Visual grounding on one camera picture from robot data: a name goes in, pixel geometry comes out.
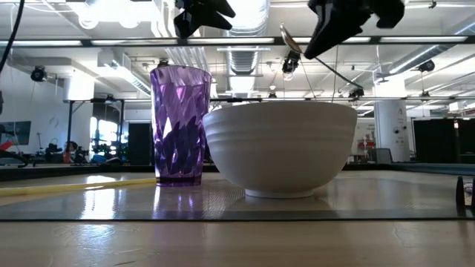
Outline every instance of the person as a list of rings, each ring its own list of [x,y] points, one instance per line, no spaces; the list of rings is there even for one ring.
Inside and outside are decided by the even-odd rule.
[[[74,159],[76,157],[76,151],[78,148],[78,145],[74,141],[69,142],[69,152],[67,150],[68,148],[68,142],[65,143],[65,152],[62,155],[62,159],[64,163],[74,163]]]

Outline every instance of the ceiling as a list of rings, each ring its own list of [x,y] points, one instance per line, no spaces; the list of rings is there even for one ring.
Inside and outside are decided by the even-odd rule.
[[[8,39],[11,32],[12,3],[15,1],[0,0],[0,39]],[[133,29],[122,27],[118,22],[100,22],[94,29],[83,29],[78,23],[76,13],[55,13],[49,7],[44,6],[42,1],[30,4],[30,7],[46,10],[41,12],[31,8],[24,11],[17,39],[125,39],[125,38],[154,38],[151,32],[150,22],[141,22]],[[453,35],[462,23],[475,22],[475,3],[473,1],[438,1],[438,6],[429,9],[430,1],[406,0],[407,9],[402,21],[392,30],[380,30],[376,28],[377,18],[371,18],[363,27],[363,36],[410,36],[410,35]],[[310,36],[318,20],[317,16],[304,6],[305,1],[271,0],[269,20],[266,30],[267,36],[279,36],[279,25],[283,22],[287,30],[293,36]],[[138,10],[147,10],[153,2],[134,3]],[[53,4],[56,10],[69,10],[65,4]],[[223,36],[222,30],[203,27],[200,29],[202,37]],[[348,79],[357,78],[357,83],[366,90],[366,95],[372,94],[372,73],[368,70],[379,63],[390,65],[404,58],[407,54],[418,50],[421,45],[342,45],[334,47],[319,56],[321,60],[335,68]],[[206,61],[209,64],[213,77],[217,80],[217,92],[225,93],[231,89],[227,82],[226,55],[217,51],[218,47],[205,47]],[[311,96],[312,88],[319,96],[332,96],[335,91],[346,95],[350,86],[339,79],[315,60],[302,60],[302,64],[294,73],[294,78],[284,81],[281,71],[281,61],[287,54],[285,46],[269,46],[268,51],[261,52],[258,76],[256,78],[254,95],[266,96],[270,85],[276,86],[279,97],[305,97]],[[422,87],[431,88],[448,83],[460,76],[474,71],[475,45],[457,45],[432,58],[436,69],[425,74],[423,83],[420,72],[408,71],[404,73],[406,78],[406,90],[409,95],[419,95]],[[55,49],[32,49],[16,48],[13,51],[13,60],[41,58],[69,58],[79,65],[86,67],[95,73],[97,93],[114,93],[116,97],[136,98],[137,90],[123,79],[114,76],[105,76],[97,67],[97,55],[100,48],[55,48]],[[160,58],[166,58],[167,52],[163,47],[124,47],[114,48],[115,54],[127,53],[133,62],[134,72],[141,75],[142,79],[148,80],[148,72],[156,65]],[[459,93],[463,95],[471,93],[475,89],[474,81],[465,80],[462,83],[448,86],[433,95],[448,96]],[[408,103],[420,105],[420,102]],[[434,108],[439,108],[445,102],[433,103]]]

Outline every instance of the poster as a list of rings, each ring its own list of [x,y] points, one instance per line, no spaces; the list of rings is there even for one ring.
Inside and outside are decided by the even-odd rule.
[[[7,141],[15,145],[28,145],[31,122],[0,122],[0,144]]]

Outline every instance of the bowl base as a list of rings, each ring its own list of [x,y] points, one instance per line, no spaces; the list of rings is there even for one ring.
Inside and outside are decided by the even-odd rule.
[[[255,190],[246,189],[246,195],[251,196],[251,197],[293,199],[293,198],[311,197],[313,195],[313,191],[308,190],[308,191],[295,192],[295,193],[272,193],[272,192],[255,191]]]

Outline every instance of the black cable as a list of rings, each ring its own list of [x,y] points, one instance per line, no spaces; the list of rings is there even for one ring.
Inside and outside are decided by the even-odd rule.
[[[16,38],[16,33],[18,32],[18,28],[20,27],[20,21],[22,20],[22,15],[23,15],[24,1],[25,0],[20,0],[20,4],[18,6],[18,13],[16,14],[15,25],[13,26],[12,34],[10,35],[10,38],[8,39],[7,46],[1,58],[0,74],[3,71],[3,67],[5,66],[5,63],[7,62],[8,54],[10,53],[10,50],[13,45],[13,41],[15,41],[15,38]]]
[[[327,69],[329,69],[331,72],[333,72],[336,76],[342,78],[345,82],[348,82],[350,83],[351,85],[355,85],[357,88],[360,88],[360,89],[363,89],[363,87],[355,82],[352,82],[350,81],[349,79],[347,79],[345,76],[341,75],[338,71],[336,70],[333,70],[332,67],[330,67],[329,65],[325,64],[325,62],[321,61],[318,57],[315,57],[315,59],[318,60],[318,62],[320,62],[323,66],[325,66]]]

